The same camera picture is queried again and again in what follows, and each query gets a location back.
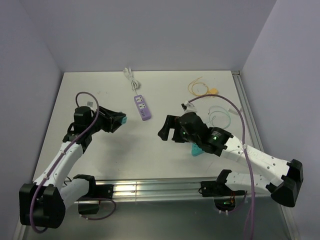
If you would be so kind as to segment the aluminium front rail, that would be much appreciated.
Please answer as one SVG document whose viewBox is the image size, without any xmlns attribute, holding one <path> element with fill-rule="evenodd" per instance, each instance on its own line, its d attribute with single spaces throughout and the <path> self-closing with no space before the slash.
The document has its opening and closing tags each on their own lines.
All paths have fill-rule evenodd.
<svg viewBox="0 0 320 240">
<path fill-rule="evenodd" d="M 113 185 L 112 200 L 120 202 L 146 202 L 169 200 L 197 200 L 202 197 L 198 189 L 202 181 L 215 178 L 174 178 L 144 180 L 96 180 L 92 175 L 78 174 L 72 179 L 39 177 L 26 191 L 25 199 L 34 207 L 58 206 L 67 209 L 81 197 L 92 194 L 96 185 Z M 222 183 L 232 191 L 250 194 L 251 186 L 246 174 L 237 173 L 229 184 Z"/>
</svg>

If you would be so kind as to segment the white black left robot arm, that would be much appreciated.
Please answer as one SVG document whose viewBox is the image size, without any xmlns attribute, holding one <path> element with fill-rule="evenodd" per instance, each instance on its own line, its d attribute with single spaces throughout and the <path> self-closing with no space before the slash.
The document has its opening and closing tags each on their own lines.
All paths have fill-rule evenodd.
<svg viewBox="0 0 320 240">
<path fill-rule="evenodd" d="M 77 107 L 55 158 L 33 183 L 25 183 L 19 190 L 20 223 L 43 233 L 48 228 L 58 228 L 66 210 L 74 202 L 97 200 L 98 188 L 94 176 L 78 174 L 69 184 L 64 182 L 95 133 L 114 133 L 126 121 L 127 116 L 123 112 L 104 107 L 96 111 L 89 106 Z"/>
</svg>

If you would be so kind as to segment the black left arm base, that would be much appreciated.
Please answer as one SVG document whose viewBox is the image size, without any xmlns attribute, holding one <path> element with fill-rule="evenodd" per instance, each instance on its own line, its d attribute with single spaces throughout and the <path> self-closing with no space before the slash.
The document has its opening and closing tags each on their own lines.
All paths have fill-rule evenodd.
<svg viewBox="0 0 320 240">
<path fill-rule="evenodd" d="M 97 184 L 93 193 L 88 193 L 78 200 L 78 213 L 84 216 L 97 214 L 100 210 L 101 202 L 106 199 L 111 200 L 113 193 L 113 184 Z"/>
</svg>

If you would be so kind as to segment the aluminium rail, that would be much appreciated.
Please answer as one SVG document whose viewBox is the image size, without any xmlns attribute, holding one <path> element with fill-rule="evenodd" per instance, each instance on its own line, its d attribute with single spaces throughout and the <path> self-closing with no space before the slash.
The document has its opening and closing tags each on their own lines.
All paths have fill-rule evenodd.
<svg viewBox="0 0 320 240">
<path fill-rule="evenodd" d="M 34 207 L 58 206 L 67 209 L 81 197 L 92 194 L 96 185 L 113 185 L 112 200 L 120 202 L 146 202 L 169 200 L 197 200 L 202 197 L 198 189 L 202 181 L 215 178 L 174 178 L 144 180 L 96 180 L 92 175 L 78 174 L 72 179 L 39 177 L 26 191 L 25 199 Z M 229 184 L 222 183 L 232 191 L 250 194 L 251 186 L 246 174 L 237 173 Z"/>
<path fill-rule="evenodd" d="M 242 83 L 241 72 L 240 71 L 231 71 L 231 74 L 232 74 L 234 84 L 235 84 L 235 87 L 236 87 L 236 90 L 237 90 L 237 93 L 239 96 L 239 100 L 240 100 L 240 103 L 242 106 L 242 111 L 243 111 L 243 114 L 246 119 L 248 132 L 249 132 L 252 144 L 256 149 L 264 152 L 262 141 L 261 141 L 261 138 L 258 133 L 258 129 L 257 129 L 256 123 L 254 120 L 254 116 L 253 116 L 253 113 L 252 113 L 252 110 L 251 110 L 251 107 L 249 104 L 249 100 L 247 98 L 247 95 L 246 95 L 246 92 L 244 89 L 244 85 Z"/>
</svg>

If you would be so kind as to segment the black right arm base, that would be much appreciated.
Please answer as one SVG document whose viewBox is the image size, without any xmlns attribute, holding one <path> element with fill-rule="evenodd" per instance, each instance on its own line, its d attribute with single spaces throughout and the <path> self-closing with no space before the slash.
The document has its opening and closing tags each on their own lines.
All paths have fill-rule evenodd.
<svg viewBox="0 0 320 240">
<path fill-rule="evenodd" d="M 201 181 L 198 193 L 204 198 L 218 197 L 214 200 L 214 205 L 219 211 L 232 211 L 236 208 L 237 196 L 245 196 L 244 190 L 233 191 L 226 185 L 218 183 L 216 180 Z"/>
</svg>

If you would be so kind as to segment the small white block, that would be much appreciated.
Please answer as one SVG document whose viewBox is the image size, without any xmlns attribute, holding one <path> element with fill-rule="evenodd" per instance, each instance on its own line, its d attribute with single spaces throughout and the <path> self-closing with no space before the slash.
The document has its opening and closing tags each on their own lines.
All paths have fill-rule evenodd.
<svg viewBox="0 0 320 240">
<path fill-rule="evenodd" d="M 233 114 L 233 115 L 236 115 L 238 116 L 239 113 L 242 113 L 243 112 L 243 109 L 240 107 L 240 108 L 234 108 L 232 105 L 228 108 L 228 112 Z"/>
</svg>

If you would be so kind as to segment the small teal charger plug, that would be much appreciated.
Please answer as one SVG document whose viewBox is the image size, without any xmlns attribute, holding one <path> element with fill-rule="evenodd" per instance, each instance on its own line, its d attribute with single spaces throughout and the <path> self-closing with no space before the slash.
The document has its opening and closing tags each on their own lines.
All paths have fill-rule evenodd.
<svg viewBox="0 0 320 240">
<path fill-rule="evenodd" d="M 127 122 L 127 116 L 123 117 L 121 120 L 121 124 L 124 125 Z"/>
</svg>

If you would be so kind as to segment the teal triangular power strip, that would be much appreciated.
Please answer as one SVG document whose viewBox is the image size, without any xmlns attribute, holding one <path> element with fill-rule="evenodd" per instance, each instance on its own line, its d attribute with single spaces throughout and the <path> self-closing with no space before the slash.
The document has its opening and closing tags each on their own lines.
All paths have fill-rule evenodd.
<svg viewBox="0 0 320 240">
<path fill-rule="evenodd" d="M 197 157 L 197 156 L 199 156 L 199 155 L 201 155 L 203 153 L 204 153 L 204 151 L 197 144 L 195 144 L 195 143 L 192 144 L 192 146 L 191 146 L 191 155 L 193 157 Z"/>
</svg>

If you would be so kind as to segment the purple power strip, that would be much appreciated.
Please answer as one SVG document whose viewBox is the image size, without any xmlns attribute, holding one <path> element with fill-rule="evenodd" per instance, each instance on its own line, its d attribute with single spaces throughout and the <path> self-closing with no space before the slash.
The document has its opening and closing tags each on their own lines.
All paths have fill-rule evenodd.
<svg viewBox="0 0 320 240">
<path fill-rule="evenodd" d="M 134 96 L 134 103 L 137 107 L 137 110 L 140 114 L 142 121 L 147 121 L 151 119 L 152 115 L 151 115 L 150 109 L 146 103 L 146 100 L 142 95 Z"/>
</svg>

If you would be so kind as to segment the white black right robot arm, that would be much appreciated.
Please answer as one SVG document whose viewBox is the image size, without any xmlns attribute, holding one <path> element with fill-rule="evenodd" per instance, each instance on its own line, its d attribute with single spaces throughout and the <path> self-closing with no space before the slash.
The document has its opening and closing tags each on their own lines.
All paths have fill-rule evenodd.
<svg viewBox="0 0 320 240">
<path fill-rule="evenodd" d="M 270 193 L 280 205 L 293 208 L 304 180 L 303 164 L 268 155 L 244 144 L 232 133 L 220 127 L 208 127 L 194 112 L 182 116 L 168 115 L 157 135 L 167 141 L 170 130 L 176 143 L 192 143 L 205 153 L 245 165 L 249 174 L 224 169 L 216 179 L 216 189 L 222 195 L 231 191 Z"/>
</svg>

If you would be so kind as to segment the aluminium right rail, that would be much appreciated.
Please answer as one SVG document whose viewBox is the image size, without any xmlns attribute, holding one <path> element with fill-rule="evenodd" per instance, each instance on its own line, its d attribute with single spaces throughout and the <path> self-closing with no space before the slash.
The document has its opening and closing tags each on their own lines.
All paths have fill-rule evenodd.
<svg viewBox="0 0 320 240">
<path fill-rule="evenodd" d="M 246 119 L 248 132 L 249 132 L 252 144 L 256 149 L 264 152 L 262 141 L 261 141 L 261 138 L 258 133 L 258 129 L 257 129 L 256 123 L 254 120 L 254 116 L 253 116 L 253 113 L 252 113 L 252 110 L 251 110 L 251 107 L 249 104 L 249 100 L 247 98 L 247 95 L 246 95 L 246 92 L 244 89 L 244 85 L 242 83 L 241 72 L 240 71 L 231 71 L 231 74 L 232 74 L 234 84 L 235 84 L 235 87 L 236 87 L 236 90 L 237 90 L 237 93 L 239 96 L 239 100 L 240 100 L 240 103 L 242 106 L 242 111 L 243 111 L 243 114 Z"/>
</svg>

